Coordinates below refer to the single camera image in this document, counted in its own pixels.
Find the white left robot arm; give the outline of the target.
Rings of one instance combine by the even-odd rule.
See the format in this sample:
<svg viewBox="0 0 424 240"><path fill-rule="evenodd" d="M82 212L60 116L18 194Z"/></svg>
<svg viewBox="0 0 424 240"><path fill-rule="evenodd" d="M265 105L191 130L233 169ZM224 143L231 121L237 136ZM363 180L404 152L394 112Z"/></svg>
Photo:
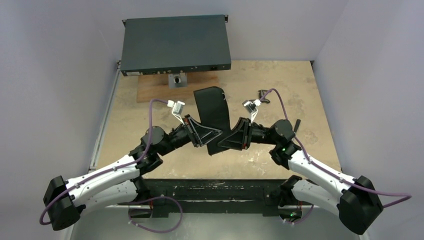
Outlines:
<svg viewBox="0 0 424 240"><path fill-rule="evenodd" d="M85 175L65 180L61 175L50 180L43 197L45 209L39 223L59 231L75 224L83 213L96 207L134 201L146 203L149 191L142 175L159 167L162 156L188 144L202 147L220 137L228 126L217 121L196 121L190 115L166 133L149 123L141 143L117 161Z"/></svg>

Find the black zippered tool case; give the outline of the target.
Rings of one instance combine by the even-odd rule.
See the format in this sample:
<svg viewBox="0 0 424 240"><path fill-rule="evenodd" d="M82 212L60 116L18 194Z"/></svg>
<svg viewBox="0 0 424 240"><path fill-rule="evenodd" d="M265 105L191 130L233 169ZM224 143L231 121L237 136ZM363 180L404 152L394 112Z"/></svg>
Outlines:
<svg viewBox="0 0 424 240"><path fill-rule="evenodd" d="M229 107L225 92L218 86L211 86L193 92L200 123L203 126L218 129L222 134L209 142L207 152L210 156L226 151L218 146L231 133Z"/></svg>

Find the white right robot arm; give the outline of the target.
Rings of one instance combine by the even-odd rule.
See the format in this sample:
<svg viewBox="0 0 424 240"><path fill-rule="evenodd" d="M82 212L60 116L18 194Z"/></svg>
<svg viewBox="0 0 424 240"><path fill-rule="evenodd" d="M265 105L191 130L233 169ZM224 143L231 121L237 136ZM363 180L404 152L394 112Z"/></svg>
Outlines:
<svg viewBox="0 0 424 240"><path fill-rule="evenodd" d="M271 127L239 118L217 146L246 150L251 143L269 144L271 159L296 175L284 181L278 190L269 193L281 207L295 201L310 203L338 216L351 232L363 235L384 207L372 182L365 176L354 178L311 157L294 143L296 134L289 120L280 119Z"/></svg>

